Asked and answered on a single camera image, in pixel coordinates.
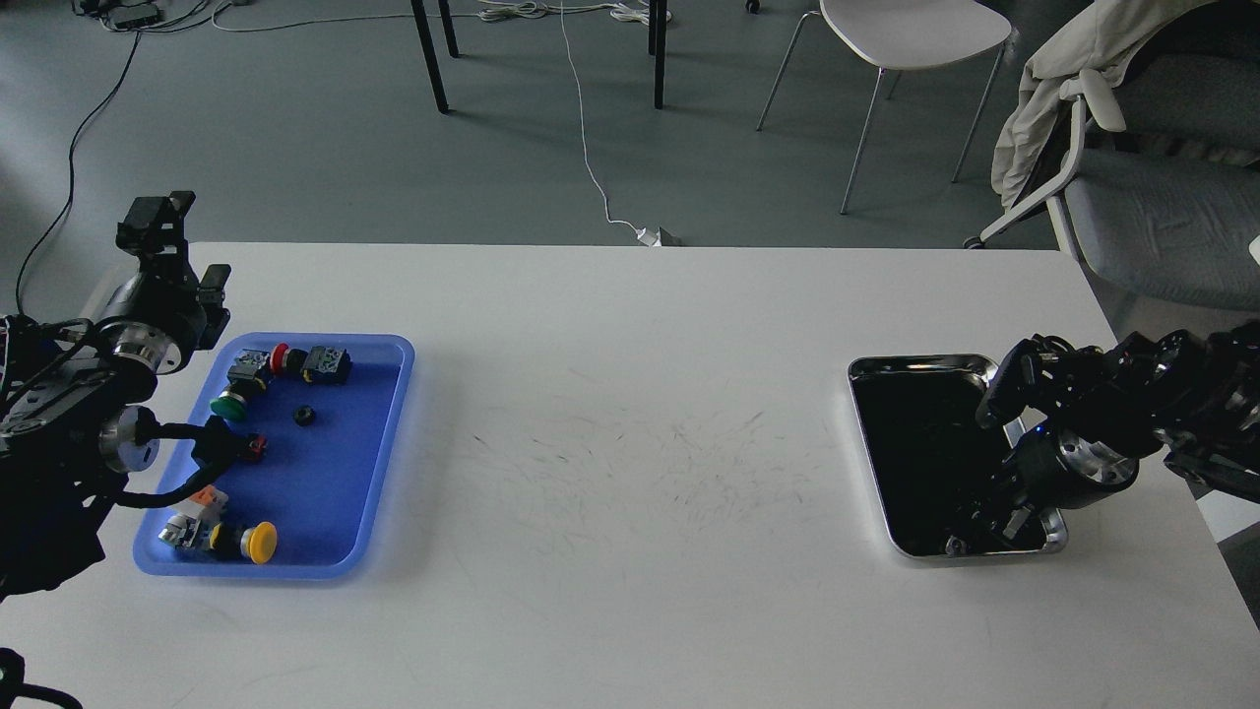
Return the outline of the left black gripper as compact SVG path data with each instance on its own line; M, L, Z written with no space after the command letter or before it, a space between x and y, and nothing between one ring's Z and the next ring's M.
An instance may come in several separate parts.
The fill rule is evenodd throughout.
M105 353L129 358L158 375L188 366L194 351L215 349L232 317L226 309L231 264L209 264L198 282L189 264L184 222L193 190L135 198L116 225L116 247L139 259L100 314Z

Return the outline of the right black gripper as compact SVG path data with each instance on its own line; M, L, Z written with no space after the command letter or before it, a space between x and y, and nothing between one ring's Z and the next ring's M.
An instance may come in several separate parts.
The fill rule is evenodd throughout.
M1029 429L1004 458L1011 484L963 485L945 524L946 557L1045 545L1057 510L1080 510L1131 487L1139 458L1125 457L1057 424Z

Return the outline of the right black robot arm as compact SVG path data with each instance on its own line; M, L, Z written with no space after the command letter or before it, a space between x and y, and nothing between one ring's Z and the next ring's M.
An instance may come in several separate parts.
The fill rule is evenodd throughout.
M948 557L1014 550L1050 508L1080 510L1129 489L1157 450L1181 479L1257 501L1255 320L1210 337L1131 332L1108 351L1027 337L995 368L974 419L995 429L1026 409L1043 421L951 513Z

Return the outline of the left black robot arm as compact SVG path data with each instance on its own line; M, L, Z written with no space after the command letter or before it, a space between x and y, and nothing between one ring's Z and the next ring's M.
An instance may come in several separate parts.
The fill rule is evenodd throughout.
M3 319L1 593L50 591L103 560L112 508L183 501L239 461L265 455L261 434L220 417L161 423L146 408L164 373L215 346L228 264L192 268L184 220L190 190L141 196L116 243L139 259L100 319Z

